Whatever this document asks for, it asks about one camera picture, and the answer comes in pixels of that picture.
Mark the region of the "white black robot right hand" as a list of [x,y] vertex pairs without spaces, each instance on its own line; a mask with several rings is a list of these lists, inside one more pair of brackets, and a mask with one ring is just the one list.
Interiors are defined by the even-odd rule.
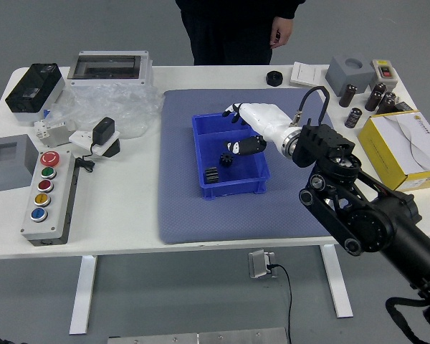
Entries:
[[226,108],[222,116],[232,113],[232,123],[242,119],[242,125],[248,124],[264,141],[273,142],[283,156],[292,157],[301,133],[300,113],[292,120],[274,104],[236,103]]

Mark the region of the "person's left hand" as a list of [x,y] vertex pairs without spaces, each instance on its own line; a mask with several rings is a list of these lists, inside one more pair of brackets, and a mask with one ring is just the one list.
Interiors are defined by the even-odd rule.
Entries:
[[276,16],[272,21],[269,45],[272,49],[285,46],[293,32],[293,19]]

